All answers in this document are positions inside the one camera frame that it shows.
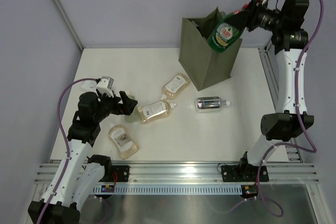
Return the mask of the green Fairy dish soap bottle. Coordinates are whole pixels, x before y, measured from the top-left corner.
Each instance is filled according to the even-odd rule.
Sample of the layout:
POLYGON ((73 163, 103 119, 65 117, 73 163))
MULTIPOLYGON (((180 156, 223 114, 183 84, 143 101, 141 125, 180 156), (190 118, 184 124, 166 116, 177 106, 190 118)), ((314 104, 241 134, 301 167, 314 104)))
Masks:
POLYGON ((243 30, 229 25, 227 20, 238 14, 240 10, 236 10, 223 17, 207 39, 208 45, 216 52, 222 53, 229 48, 238 38, 241 37, 243 30))

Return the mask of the clear amber soap pouch bottle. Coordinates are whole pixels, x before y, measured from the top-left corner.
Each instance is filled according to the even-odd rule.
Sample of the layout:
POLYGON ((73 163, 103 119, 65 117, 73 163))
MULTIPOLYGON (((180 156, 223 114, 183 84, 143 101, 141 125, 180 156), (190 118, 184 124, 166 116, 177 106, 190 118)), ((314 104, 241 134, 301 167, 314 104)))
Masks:
POLYGON ((174 100, 189 84, 190 79, 177 73, 168 83, 162 86, 160 100, 174 100))

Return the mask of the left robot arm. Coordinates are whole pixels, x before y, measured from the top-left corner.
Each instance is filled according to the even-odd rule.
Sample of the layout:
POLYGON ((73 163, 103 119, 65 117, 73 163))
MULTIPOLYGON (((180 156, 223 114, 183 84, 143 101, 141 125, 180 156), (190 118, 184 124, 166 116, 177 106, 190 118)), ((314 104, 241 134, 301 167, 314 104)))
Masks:
POLYGON ((124 91, 119 96, 86 92, 79 97, 78 110, 65 136, 65 156, 48 189, 32 201, 28 214, 33 223, 79 223, 80 212, 94 186, 113 178, 111 158, 90 152, 109 115, 130 115, 137 100, 124 91))

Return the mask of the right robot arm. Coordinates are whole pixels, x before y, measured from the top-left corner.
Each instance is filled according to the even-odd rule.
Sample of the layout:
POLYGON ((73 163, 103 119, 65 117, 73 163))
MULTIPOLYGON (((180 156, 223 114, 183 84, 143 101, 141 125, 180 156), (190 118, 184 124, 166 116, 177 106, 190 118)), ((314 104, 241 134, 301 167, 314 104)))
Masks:
POLYGON ((270 10, 266 0, 251 0, 243 10, 226 21, 234 28, 272 32, 271 42, 279 68, 279 93, 276 111, 260 121, 261 136, 244 153, 238 165, 222 165, 224 182, 269 180, 266 160, 281 146, 303 133, 314 123, 305 105, 303 76, 308 34, 301 28, 309 0, 285 0, 281 10, 270 10))

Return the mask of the olive green canvas bag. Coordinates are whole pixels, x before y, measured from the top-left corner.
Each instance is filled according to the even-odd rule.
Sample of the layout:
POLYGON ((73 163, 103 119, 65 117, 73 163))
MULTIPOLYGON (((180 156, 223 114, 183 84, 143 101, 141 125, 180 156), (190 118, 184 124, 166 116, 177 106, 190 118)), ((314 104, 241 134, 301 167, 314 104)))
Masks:
POLYGON ((216 52, 208 39, 226 16, 215 8, 206 17, 183 18, 179 62, 198 91, 230 78, 240 46, 238 38, 228 49, 216 52))

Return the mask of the pale green cylindrical bottle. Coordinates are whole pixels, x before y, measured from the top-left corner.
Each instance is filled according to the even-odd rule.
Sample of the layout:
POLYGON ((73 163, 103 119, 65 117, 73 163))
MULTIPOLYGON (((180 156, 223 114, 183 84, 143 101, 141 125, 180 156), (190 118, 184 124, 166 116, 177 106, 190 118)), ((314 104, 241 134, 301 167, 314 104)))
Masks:
MULTIPOLYGON (((131 91, 125 92, 128 98, 135 100, 135 96, 131 91)), ((130 115, 125 116, 125 121, 128 123, 134 123, 139 120, 138 106, 136 105, 130 115)))

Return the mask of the amber soap bottle white cap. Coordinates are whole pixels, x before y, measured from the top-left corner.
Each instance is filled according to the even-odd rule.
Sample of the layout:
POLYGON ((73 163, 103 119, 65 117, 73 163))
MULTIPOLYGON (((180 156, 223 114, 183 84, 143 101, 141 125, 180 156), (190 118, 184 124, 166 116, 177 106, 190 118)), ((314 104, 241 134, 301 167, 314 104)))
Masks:
POLYGON ((171 114, 171 111, 176 107, 176 103, 167 101, 158 101, 138 108, 140 121, 147 124, 159 119, 164 119, 171 114))

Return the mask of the white flat bottle black cap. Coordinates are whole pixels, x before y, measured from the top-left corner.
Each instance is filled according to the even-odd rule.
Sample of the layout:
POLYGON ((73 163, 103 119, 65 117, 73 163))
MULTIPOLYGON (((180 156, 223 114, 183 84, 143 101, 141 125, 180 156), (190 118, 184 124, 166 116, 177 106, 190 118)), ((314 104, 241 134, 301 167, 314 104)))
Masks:
POLYGON ((81 91, 82 92, 95 92, 96 91, 96 81, 86 80, 81 83, 81 91))

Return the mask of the silver metallic bottle white cap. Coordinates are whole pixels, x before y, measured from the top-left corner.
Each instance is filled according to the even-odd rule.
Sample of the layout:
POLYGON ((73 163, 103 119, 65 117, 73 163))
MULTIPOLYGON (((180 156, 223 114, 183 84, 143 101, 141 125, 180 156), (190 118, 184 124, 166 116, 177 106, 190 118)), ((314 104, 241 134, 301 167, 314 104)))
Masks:
POLYGON ((229 100, 222 100, 220 97, 199 97, 195 99, 196 112, 216 112, 224 107, 230 106, 229 100))

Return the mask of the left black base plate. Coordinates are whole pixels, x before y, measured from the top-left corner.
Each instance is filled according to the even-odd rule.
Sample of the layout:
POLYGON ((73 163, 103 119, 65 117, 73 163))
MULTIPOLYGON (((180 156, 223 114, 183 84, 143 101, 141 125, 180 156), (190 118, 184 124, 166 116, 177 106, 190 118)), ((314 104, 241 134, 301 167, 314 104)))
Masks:
POLYGON ((130 166, 128 165, 112 165, 105 169, 105 174, 99 182, 114 182, 117 179, 117 183, 128 182, 129 180, 130 166))

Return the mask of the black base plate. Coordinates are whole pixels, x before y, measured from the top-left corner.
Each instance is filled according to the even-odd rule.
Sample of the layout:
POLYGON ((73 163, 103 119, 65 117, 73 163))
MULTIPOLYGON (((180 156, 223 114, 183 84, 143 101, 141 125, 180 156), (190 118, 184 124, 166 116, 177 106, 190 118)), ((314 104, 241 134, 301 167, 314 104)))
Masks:
POLYGON ((128 165, 112 165, 105 169, 105 174, 99 182, 114 182, 117 179, 117 183, 128 182, 129 180, 130 166, 128 165))
POLYGON ((248 165, 240 168, 238 165, 222 165, 220 171, 223 182, 256 182, 258 167, 248 165))

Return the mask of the aluminium front rail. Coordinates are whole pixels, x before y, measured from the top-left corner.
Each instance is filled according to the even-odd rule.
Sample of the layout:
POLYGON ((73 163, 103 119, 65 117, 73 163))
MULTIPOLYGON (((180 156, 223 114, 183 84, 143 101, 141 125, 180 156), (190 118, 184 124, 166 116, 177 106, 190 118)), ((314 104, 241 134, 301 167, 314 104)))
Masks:
MULTIPOLYGON (((221 184, 217 162, 113 162, 128 165, 129 184, 221 184)), ((269 184, 318 184, 315 167, 309 163, 266 164, 269 184)))

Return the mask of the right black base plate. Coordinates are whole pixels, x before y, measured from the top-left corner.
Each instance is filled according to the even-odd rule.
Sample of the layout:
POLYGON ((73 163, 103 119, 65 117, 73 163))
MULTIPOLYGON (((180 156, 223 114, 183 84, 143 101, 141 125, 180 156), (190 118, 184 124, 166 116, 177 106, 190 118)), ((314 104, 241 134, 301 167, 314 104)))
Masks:
POLYGON ((240 168, 238 165, 222 165, 220 171, 223 182, 256 182, 258 167, 248 165, 240 168))

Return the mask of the left aluminium frame post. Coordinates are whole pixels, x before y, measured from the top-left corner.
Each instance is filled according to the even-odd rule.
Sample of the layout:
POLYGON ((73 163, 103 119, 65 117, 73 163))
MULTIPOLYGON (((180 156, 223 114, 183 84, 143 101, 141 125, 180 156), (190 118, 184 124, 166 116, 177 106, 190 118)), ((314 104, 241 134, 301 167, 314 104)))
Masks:
POLYGON ((81 42, 81 39, 79 38, 71 20, 69 19, 66 10, 64 9, 62 3, 60 0, 51 0, 52 4, 54 5, 58 15, 60 16, 63 24, 65 25, 71 39, 73 40, 73 42, 75 43, 75 45, 77 46, 77 48, 79 49, 80 52, 83 52, 84 50, 84 46, 83 43, 81 42))

